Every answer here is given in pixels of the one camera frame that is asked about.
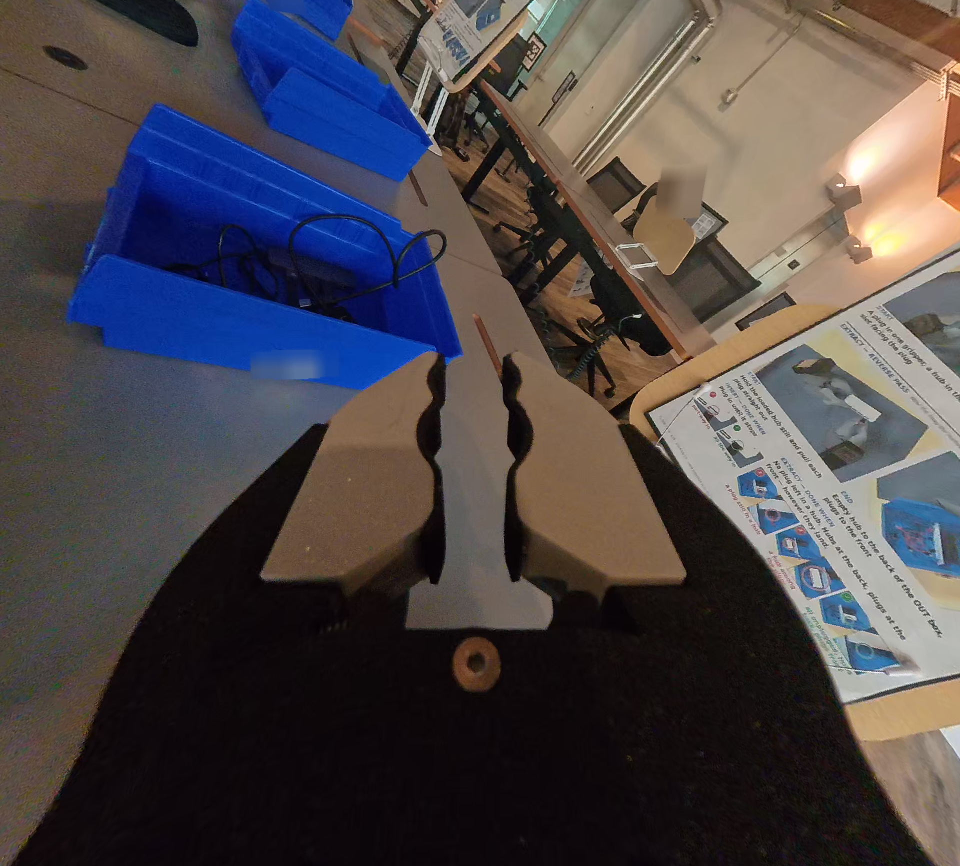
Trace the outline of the black USB hub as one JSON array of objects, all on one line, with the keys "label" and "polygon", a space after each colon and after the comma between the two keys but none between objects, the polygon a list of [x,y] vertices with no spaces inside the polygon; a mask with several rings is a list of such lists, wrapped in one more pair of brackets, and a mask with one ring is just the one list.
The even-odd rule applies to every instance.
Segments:
[{"label": "black USB hub", "polygon": [[279,247],[267,248],[265,257],[288,298],[333,300],[353,292],[356,286],[354,273],[334,263],[298,255],[295,266],[289,252]]}]

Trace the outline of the framed sign on stand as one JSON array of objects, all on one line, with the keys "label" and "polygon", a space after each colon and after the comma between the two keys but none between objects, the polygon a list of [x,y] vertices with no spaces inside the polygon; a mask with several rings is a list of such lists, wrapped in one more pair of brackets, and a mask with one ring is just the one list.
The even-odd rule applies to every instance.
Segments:
[{"label": "framed sign on stand", "polygon": [[735,321],[736,328],[740,332],[748,330],[752,325],[761,321],[762,319],[795,305],[796,302],[793,300],[793,298],[787,292],[782,292],[768,300],[766,303],[756,307],[751,312],[748,312],[738,318],[738,320]]},{"label": "framed sign on stand", "polygon": [[725,216],[706,202],[702,202],[698,215],[688,217],[686,222],[693,231],[695,244],[717,235],[729,223]]}]

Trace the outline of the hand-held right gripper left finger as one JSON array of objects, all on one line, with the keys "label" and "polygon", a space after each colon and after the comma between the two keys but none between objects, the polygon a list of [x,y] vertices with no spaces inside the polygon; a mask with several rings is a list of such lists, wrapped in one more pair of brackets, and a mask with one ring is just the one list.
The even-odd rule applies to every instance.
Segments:
[{"label": "hand-held right gripper left finger", "polygon": [[396,596],[445,564],[437,463],[445,359],[425,353],[357,393],[318,451],[261,569],[268,583]]}]

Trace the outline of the instruction poster board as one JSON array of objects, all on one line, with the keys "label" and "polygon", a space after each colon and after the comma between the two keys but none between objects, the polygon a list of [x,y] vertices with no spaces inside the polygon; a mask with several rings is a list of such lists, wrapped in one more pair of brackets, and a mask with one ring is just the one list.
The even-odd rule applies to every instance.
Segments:
[{"label": "instruction poster board", "polygon": [[845,703],[958,678],[958,294],[954,250],[644,413]]}]

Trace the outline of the white poster stand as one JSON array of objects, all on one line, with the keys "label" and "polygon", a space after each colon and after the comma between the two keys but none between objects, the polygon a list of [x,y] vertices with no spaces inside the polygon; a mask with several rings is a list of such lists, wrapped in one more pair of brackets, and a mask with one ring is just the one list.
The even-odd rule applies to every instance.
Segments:
[{"label": "white poster stand", "polygon": [[426,63],[417,83],[411,112],[426,134],[428,151],[442,156],[437,131],[444,107],[452,94],[453,81],[437,50],[426,53]]}]

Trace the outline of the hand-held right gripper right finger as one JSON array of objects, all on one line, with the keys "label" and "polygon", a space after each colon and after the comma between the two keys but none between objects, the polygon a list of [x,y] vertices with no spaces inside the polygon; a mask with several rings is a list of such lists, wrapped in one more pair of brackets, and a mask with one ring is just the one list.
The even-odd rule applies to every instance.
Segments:
[{"label": "hand-held right gripper right finger", "polygon": [[613,417],[523,354],[501,363],[505,562],[546,593],[676,586],[687,572]]}]

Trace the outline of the beige chair back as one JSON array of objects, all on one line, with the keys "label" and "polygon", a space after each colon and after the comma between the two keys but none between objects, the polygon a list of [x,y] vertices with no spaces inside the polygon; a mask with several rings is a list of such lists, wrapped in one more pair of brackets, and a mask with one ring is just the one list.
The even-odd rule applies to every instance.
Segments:
[{"label": "beige chair back", "polygon": [[661,207],[661,197],[652,196],[632,230],[633,240],[646,252],[660,273],[673,275],[695,244],[691,224],[684,217]]}]

